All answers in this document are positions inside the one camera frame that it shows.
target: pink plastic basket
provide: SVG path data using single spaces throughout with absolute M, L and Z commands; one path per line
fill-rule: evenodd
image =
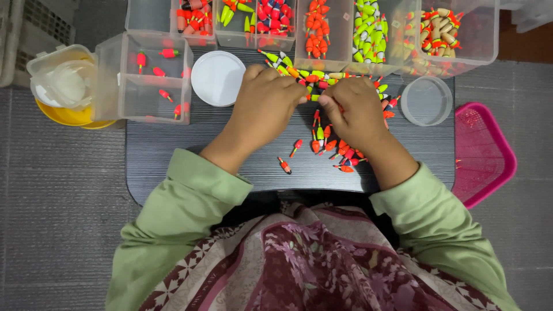
M 455 157 L 451 191 L 468 209 L 499 189 L 517 170 L 517 158 L 492 112 L 479 102 L 455 111 Z

